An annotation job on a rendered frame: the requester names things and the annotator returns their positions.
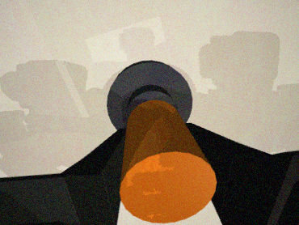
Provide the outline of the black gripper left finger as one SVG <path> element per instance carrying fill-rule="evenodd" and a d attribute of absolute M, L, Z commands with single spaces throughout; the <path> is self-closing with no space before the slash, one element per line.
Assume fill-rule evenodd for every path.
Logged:
<path fill-rule="evenodd" d="M 126 129 L 58 174 L 0 178 L 0 225 L 117 225 Z"/>

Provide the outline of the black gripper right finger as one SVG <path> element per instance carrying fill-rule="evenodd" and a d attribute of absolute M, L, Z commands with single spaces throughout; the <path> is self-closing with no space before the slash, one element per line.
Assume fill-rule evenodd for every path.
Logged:
<path fill-rule="evenodd" d="M 268 154 L 185 123 L 215 172 L 222 225 L 276 225 L 299 181 L 299 150 Z"/>

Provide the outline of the orange cylinder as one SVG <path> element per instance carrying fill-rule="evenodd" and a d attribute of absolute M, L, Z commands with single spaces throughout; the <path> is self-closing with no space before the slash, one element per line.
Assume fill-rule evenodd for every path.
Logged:
<path fill-rule="evenodd" d="M 140 220 L 175 223 L 204 209 L 216 192 L 215 172 L 176 108 L 139 104 L 128 118 L 120 201 Z"/>

